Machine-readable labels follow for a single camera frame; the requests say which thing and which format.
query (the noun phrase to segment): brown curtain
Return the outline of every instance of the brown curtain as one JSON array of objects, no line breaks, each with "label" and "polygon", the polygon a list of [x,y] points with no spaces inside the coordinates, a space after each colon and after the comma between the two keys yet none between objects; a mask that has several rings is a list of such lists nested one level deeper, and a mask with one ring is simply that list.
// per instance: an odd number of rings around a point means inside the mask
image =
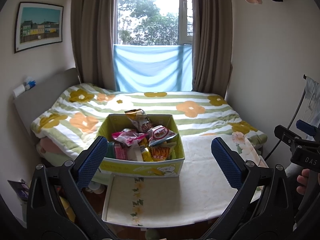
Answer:
[{"label": "brown curtain", "polygon": [[72,48],[82,82],[116,90],[113,69],[117,0],[72,0]]},{"label": "brown curtain", "polygon": [[225,97],[231,71],[231,0],[192,0],[194,91]]}]

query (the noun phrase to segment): window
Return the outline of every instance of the window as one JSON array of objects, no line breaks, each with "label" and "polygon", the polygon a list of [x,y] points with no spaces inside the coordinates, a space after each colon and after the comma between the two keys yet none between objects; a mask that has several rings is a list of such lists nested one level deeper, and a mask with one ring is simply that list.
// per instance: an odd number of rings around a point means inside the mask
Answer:
[{"label": "window", "polygon": [[118,0],[117,44],[192,44],[192,0]]}]

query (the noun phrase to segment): painting of colorful houses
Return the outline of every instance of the painting of colorful houses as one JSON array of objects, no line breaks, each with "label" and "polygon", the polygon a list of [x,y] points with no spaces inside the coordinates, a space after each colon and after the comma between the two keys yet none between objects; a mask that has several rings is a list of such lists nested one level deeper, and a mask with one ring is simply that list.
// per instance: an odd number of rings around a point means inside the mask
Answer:
[{"label": "painting of colorful houses", "polygon": [[42,3],[20,3],[15,52],[62,41],[63,7]]}]

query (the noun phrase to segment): hand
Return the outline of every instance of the hand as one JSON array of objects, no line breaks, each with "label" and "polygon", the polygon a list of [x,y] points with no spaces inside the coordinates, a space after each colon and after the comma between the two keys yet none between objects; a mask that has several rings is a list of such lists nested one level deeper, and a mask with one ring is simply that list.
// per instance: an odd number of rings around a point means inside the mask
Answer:
[{"label": "hand", "polygon": [[[310,173],[309,169],[304,169],[304,170],[302,170],[301,175],[299,175],[297,177],[297,182],[299,182],[300,184],[303,185],[303,186],[297,187],[297,192],[301,195],[304,195],[306,193],[308,179],[309,179],[309,173]],[[318,173],[318,183],[320,185],[320,173]]]}]

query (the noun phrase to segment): tree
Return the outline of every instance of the tree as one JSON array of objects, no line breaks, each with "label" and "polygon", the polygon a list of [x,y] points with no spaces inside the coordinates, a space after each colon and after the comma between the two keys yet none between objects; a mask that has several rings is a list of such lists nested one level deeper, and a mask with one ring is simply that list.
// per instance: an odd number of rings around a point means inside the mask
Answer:
[{"label": "tree", "polygon": [[162,15],[155,0],[119,0],[118,43],[177,45],[178,15]]}]

